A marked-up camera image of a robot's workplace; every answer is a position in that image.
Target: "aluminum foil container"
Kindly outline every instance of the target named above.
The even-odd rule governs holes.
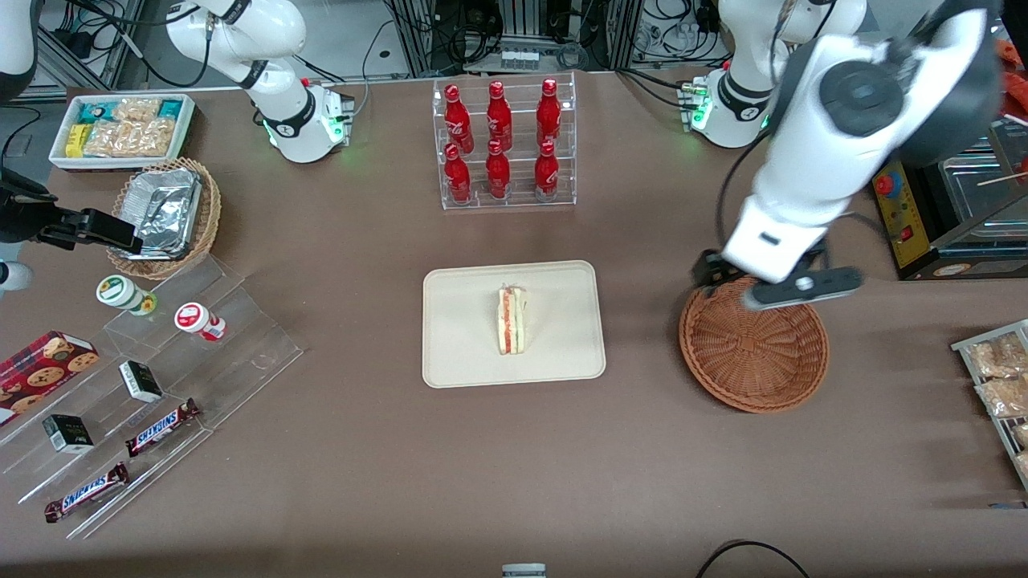
[[[128,183],[118,218],[136,226],[143,240],[139,255],[116,251],[128,260],[178,260],[189,252],[196,208],[204,188],[189,169],[140,173]]]

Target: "red cookie box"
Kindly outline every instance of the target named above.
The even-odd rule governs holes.
[[[93,344],[50,331],[0,363],[0,426],[97,362]]]

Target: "small black box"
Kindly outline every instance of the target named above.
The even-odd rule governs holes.
[[[53,413],[43,420],[43,429],[58,451],[85,454],[93,447],[93,439],[81,418]]]
[[[130,359],[118,366],[118,369],[121,371],[121,381],[128,388],[128,395],[147,403],[160,401],[160,387],[149,367]]]

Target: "yellow control panel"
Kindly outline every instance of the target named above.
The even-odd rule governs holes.
[[[900,161],[886,165],[871,181],[885,221],[896,263],[905,267],[925,255],[931,245]]]

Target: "clear acrylic bottle rack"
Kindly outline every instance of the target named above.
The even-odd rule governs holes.
[[[88,537],[143,490],[199,445],[236,409],[295,361],[302,351],[257,306],[243,278],[208,255],[157,285],[157,311],[123,312],[91,341],[101,361],[0,430],[4,482],[20,504],[39,512],[125,462],[131,482],[78,507],[52,525],[67,538]],[[225,320],[225,336],[206,341],[175,327],[174,315],[198,301]],[[118,366],[132,359],[153,371],[163,395],[144,403],[128,395]],[[130,459],[125,441],[193,398],[203,413]],[[82,455],[54,451],[42,421],[51,413],[82,418],[95,446]]]
[[[578,101],[575,92],[575,76],[563,74],[526,74],[499,77],[504,82],[504,93],[511,105],[514,124],[514,146],[507,151],[511,165],[511,193],[507,200],[498,201],[489,194],[485,159],[488,158],[489,129],[485,111],[489,106],[489,82],[497,78],[457,77],[436,80],[433,85],[432,120],[436,132],[436,162],[439,165],[439,190],[445,210],[504,209],[511,207],[549,207],[575,205],[578,201],[576,156],[578,154],[576,110]],[[539,157],[539,143],[536,140],[536,108],[543,94],[543,80],[557,81],[557,100],[560,101],[560,138],[557,139],[554,154],[560,164],[557,173],[557,194],[549,203],[536,198],[536,159]],[[446,99],[443,88],[456,84],[461,88],[461,100],[471,114],[471,134],[475,148],[464,155],[471,172],[471,203],[457,205],[449,194],[443,167],[446,157],[443,147],[449,142],[446,132]]]

